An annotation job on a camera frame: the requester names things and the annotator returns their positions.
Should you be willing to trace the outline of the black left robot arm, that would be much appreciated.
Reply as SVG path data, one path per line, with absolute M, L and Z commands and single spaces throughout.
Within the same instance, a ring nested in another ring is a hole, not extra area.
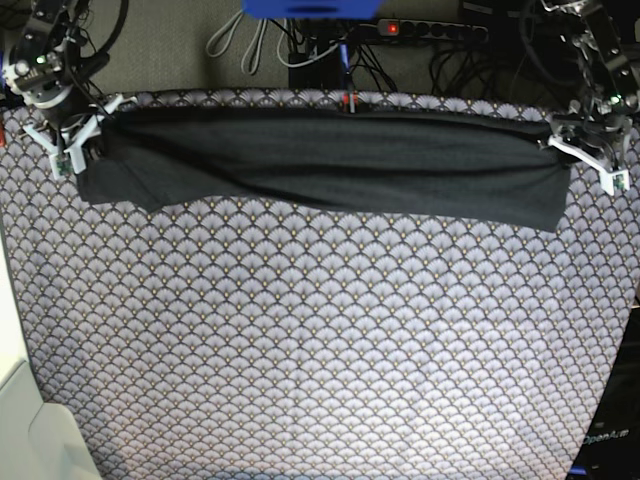
M 578 80 L 554 77 L 533 46 L 534 11 L 574 17 L 580 29 L 562 33 L 562 42 L 576 50 Z M 550 120 L 545 141 L 597 171 L 601 189 L 614 195 L 630 189 L 626 152 L 633 124 L 639 119 L 639 73 L 625 54 L 620 37 L 600 1 L 525 1 L 519 33 L 527 57 L 548 82 L 576 87 L 582 93 L 566 114 Z

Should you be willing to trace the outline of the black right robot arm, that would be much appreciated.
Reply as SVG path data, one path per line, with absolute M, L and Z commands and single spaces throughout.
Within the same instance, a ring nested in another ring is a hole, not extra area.
M 42 114 L 49 136 L 33 124 L 23 132 L 48 155 L 53 177 L 79 175 L 87 168 L 88 145 L 101 135 L 107 118 L 134 97 L 116 94 L 102 100 L 92 92 L 92 77 L 110 61 L 129 3 L 119 3 L 115 25 L 104 44 L 82 55 L 90 36 L 81 26 L 88 1 L 32 1 L 19 12 L 27 16 L 19 36 L 1 50 L 1 107 L 31 106 Z

